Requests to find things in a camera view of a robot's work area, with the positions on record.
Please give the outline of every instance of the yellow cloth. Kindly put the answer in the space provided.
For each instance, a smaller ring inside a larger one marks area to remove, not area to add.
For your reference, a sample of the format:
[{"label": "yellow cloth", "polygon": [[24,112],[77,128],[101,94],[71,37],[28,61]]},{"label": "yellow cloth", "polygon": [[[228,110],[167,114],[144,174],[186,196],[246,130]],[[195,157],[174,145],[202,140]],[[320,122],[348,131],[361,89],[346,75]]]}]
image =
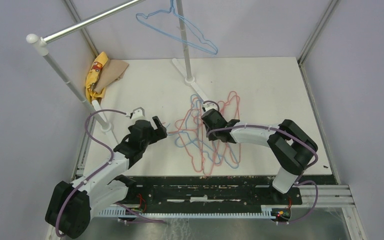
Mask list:
[{"label": "yellow cloth", "polygon": [[89,73],[86,77],[86,98],[91,103],[92,100],[101,99],[105,95],[105,88],[101,92],[95,92],[94,88],[99,80],[101,70],[108,62],[108,56],[105,52],[101,52],[93,61],[92,67],[90,67]]}]

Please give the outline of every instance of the white tabletop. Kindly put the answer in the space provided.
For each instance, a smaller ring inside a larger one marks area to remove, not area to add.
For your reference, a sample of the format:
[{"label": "white tabletop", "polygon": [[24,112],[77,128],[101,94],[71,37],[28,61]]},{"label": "white tabletop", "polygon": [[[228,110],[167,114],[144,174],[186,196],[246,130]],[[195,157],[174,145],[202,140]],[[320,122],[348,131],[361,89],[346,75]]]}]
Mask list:
[{"label": "white tabletop", "polygon": [[[116,109],[130,113],[143,107],[146,118],[152,122],[158,116],[174,131],[174,122],[185,117],[190,108],[191,95],[195,92],[186,86],[183,77],[173,66],[170,59],[128,60],[123,79],[107,88],[101,102],[103,109]],[[191,59],[192,74],[206,95],[214,100],[226,101],[230,91],[240,96],[240,119],[249,124],[279,124],[284,119],[293,120],[318,145],[319,162],[310,167],[306,175],[330,175],[322,138],[313,114],[306,88],[294,57],[253,57],[253,58],[196,58]],[[234,109],[225,116],[233,118]],[[130,119],[124,115],[107,112],[105,115],[114,125],[114,134],[120,142],[129,133]],[[108,140],[95,127],[93,136],[108,144]],[[184,148],[175,146],[178,135],[150,145],[143,158],[124,174],[127,176],[203,176],[195,172],[191,157]],[[238,155],[238,146],[233,153]],[[200,152],[188,147],[198,168]],[[90,144],[86,156],[85,173],[103,163],[109,156],[108,150],[95,142]],[[205,161],[208,173],[211,162]],[[237,169],[226,162],[213,169],[212,176],[252,176],[276,175],[279,163],[272,150],[252,144],[242,144],[241,161]]]}]

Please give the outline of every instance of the gray wall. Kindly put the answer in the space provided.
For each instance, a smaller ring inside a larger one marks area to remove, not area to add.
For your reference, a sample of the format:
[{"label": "gray wall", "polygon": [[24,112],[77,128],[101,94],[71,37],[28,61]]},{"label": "gray wall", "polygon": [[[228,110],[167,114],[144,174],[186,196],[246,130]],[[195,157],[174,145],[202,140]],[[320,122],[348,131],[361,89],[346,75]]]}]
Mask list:
[{"label": "gray wall", "polygon": [[369,239],[384,239],[384,1],[342,1],[306,65]]},{"label": "gray wall", "polygon": [[[120,0],[74,0],[84,19]],[[184,15],[225,57],[298,57],[329,0],[183,0]],[[170,0],[147,0],[88,27],[99,51],[118,59],[183,58],[182,44],[137,22],[136,13],[167,10]],[[180,37],[179,21],[158,14],[149,24]],[[188,34],[188,40],[194,36]],[[191,58],[212,55],[190,47]]]},{"label": "gray wall", "polygon": [[[58,0],[0,0],[0,240],[43,239],[53,188],[74,166],[86,110],[25,40],[70,24]],[[81,86],[93,57],[80,35],[49,50]]]}]

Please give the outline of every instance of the hanging blue hanger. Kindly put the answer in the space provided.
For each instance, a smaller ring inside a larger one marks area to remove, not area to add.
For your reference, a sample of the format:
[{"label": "hanging blue hanger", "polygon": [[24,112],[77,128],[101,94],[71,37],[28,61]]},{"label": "hanging blue hanger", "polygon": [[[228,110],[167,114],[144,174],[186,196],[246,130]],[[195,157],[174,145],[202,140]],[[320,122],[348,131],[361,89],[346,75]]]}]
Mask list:
[{"label": "hanging blue hanger", "polygon": [[[214,43],[211,42],[210,40],[207,40],[207,39],[204,37],[204,34],[201,32],[201,30],[200,30],[197,26],[195,26],[195,24],[193,24],[191,21],[189,21],[189,20],[186,19],[185,17],[180,16],[179,14],[176,13],[176,9],[175,9],[175,3],[174,3],[174,1],[175,1],[175,0],[170,0],[170,9],[169,9],[169,10],[163,10],[163,9],[161,9],[161,10],[158,10],[158,11],[151,12],[151,13],[148,14],[148,15],[145,15],[145,14],[143,14],[143,13],[137,13],[137,14],[136,14],[136,20],[137,20],[139,23],[141,23],[141,24],[147,26],[148,28],[153,29],[153,30],[159,32],[160,34],[164,34],[164,35],[166,35],[167,37],[170,37],[170,38],[172,38],[172,39],[174,39],[174,40],[176,40],[176,41],[179,41],[179,42],[181,42],[181,43],[187,44],[187,45],[191,46],[192,48],[196,48],[196,49],[201,50],[201,51],[203,51],[203,52],[206,52],[206,53],[209,53],[209,54],[212,54],[212,55],[216,55],[216,54],[219,52],[219,49],[216,47],[216,45],[214,45]],[[198,46],[198,45],[196,45],[195,43],[192,43],[192,42],[190,42],[190,41],[184,41],[184,40],[182,40],[181,38],[179,38],[179,37],[177,37],[177,36],[173,36],[173,35],[171,35],[171,34],[165,32],[165,31],[163,31],[163,30],[161,30],[161,29],[158,29],[158,28],[156,28],[156,27],[154,27],[154,26],[152,26],[152,25],[149,25],[148,23],[142,21],[142,20],[139,18],[139,17],[142,17],[142,18],[144,18],[144,19],[147,20],[149,17],[154,16],[154,15],[157,15],[157,14],[159,14],[159,13],[163,13],[163,14],[170,14],[170,13],[173,13],[174,16],[176,16],[177,18],[181,19],[181,20],[184,22],[185,26],[192,32],[193,35],[195,35],[195,37],[198,38],[198,40],[199,40],[200,43],[202,43],[202,44],[204,44],[204,45],[208,45],[208,46],[210,47],[210,49],[207,49],[207,48]]]}]

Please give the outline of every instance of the gray floor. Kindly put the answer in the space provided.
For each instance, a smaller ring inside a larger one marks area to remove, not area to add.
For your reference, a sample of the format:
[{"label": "gray floor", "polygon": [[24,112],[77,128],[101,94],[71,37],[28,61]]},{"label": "gray floor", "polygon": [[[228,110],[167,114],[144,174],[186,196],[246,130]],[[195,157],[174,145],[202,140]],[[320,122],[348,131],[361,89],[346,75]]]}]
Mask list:
[{"label": "gray floor", "polygon": [[[292,209],[292,219],[307,209]],[[168,224],[125,226],[95,218],[78,240],[349,240],[341,209],[316,209],[308,218],[276,226],[267,219],[165,219]]]}]

